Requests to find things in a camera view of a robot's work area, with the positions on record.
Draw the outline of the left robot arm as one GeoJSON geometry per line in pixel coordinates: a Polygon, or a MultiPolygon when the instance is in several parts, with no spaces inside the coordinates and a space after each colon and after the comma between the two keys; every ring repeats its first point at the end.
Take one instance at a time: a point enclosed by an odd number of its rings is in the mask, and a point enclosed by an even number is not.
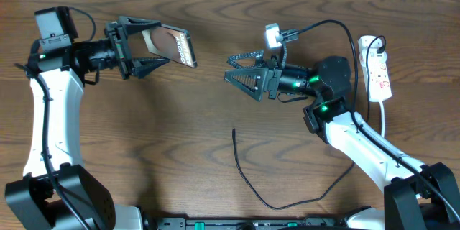
{"type": "Polygon", "coordinates": [[[143,78],[163,58],[134,59],[128,38],[160,26],[157,20],[120,17],[102,40],[78,40],[67,11],[36,14],[41,37],[22,66],[34,96],[32,146],[22,179],[8,183],[5,200],[26,229],[156,229],[136,206],[117,205],[84,168],[80,109],[86,74],[118,68],[143,78]]]}

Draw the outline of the Galaxy S25 Ultra smartphone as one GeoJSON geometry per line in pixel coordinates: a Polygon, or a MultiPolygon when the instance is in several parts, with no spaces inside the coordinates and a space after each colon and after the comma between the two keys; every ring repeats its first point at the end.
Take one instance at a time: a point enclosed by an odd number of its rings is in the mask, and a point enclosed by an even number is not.
{"type": "Polygon", "coordinates": [[[150,53],[190,68],[197,67],[188,30],[162,24],[142,31],[142,36],[150,53]]]}

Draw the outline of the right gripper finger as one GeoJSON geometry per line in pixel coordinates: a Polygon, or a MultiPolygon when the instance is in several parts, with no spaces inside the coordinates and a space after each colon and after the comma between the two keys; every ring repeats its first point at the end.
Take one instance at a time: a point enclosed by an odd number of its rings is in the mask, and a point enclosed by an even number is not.
{"type": "Polygon", "coordinates": [[[266,90],[268,68],[241,68],[225,72],[224,80],[245,92],[256,101],[261,101],[266,90]]]}
{"type": "Polygon", "coordinates": [[[258,50],[254,52],[246,52],[241,54],[232,55],[227,59],[227,63],[236,69],[243,68],[262,68],[265,66],[264,61],[264,50],[258,50]],[[253,60],[253,65],[241,65],[238,63],[239,60],[253,60]]]}

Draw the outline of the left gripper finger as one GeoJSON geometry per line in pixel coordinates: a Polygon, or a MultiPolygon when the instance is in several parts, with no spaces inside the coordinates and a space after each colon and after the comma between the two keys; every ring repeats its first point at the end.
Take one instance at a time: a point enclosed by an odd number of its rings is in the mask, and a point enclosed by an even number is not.
{"type": "Polygon", "coordinates": [[[123,27],[126,36],[159,27],[162,24],[159,20],[141,19],[126,16],[120,16],[119,23],[123,27]]]}
{"type": "Polygon", "coordinates": [[[169,63],[166,58],[137,58],[133,61],[132,75],[142,79],[149,75],[156,68],[169,63]]]}

